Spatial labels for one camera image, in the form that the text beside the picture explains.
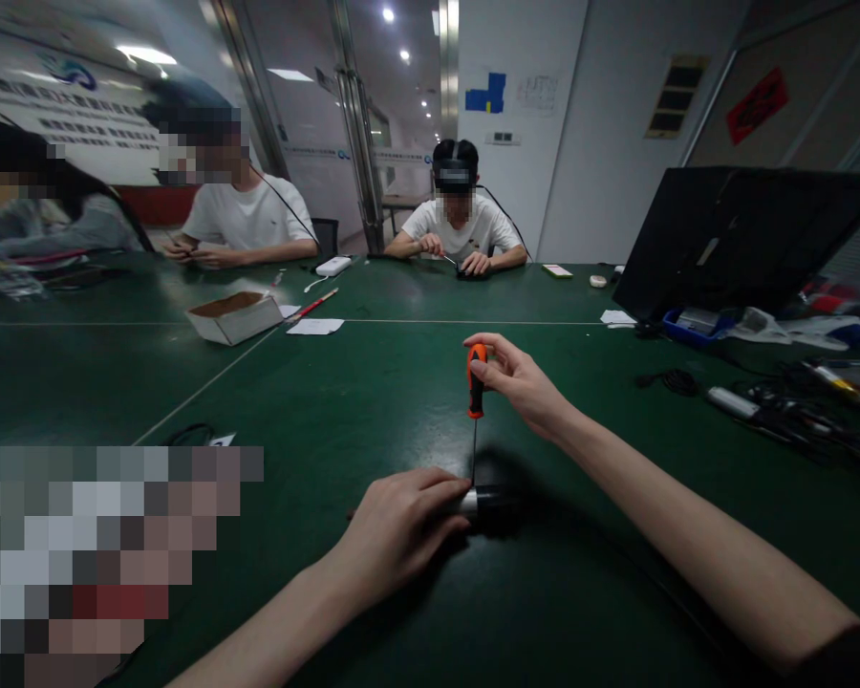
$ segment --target red decoration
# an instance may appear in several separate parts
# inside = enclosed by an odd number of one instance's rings
[[[726,116],[726,125],[729,127],[729,137],[733,140],[733,145],[739,145],[742,139],[758,129],[789,101],[784,74],[780,67],[775,67]]]

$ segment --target blue sign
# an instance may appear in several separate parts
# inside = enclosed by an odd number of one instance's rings
[[[465,91],[465,110],[487,112],[492,115],[504,110],[504,91],[506,90],[506,75],[497,72],[487,74],[487,90],[469,89]]]
[[[96,89],[96,78],[79,62],[63,57],[58,58],[48,53],[41,53],[39,57],[41,57],[42,65],[48,70],[48,74],[60,83],[79,84],[87,91]]]

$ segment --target blue plastic bin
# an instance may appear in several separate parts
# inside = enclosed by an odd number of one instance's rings
[[[672,309],[667,312],[662,318],[662,326],[665,328],[666,334],[669,335],[670,339],[693,346],[695,349],[703,349],[711,342],[717,341],[727,330],[731,330],[736,325],[736,321],[733,318],[722,317],[717,321],[717,327],[711,334],[701,334],[694,330],[683,328],[677,323],[682,311],[684,309]]]

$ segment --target cardboard box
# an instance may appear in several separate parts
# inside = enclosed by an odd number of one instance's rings
[[[284,320],[273,296],[240,291],[186,311],[188,320],[204,339],[235,346]]]

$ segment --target screwdriver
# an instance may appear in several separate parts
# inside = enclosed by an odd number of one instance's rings
[[[468,350],[468,417],[475,421],[475,434],[471,441],[471,483],[475,483],[475,452],[478,448],[478,419],[484,417],[484,383],[471,372],[471,362],[487,362],[487,347],[475,344]]]

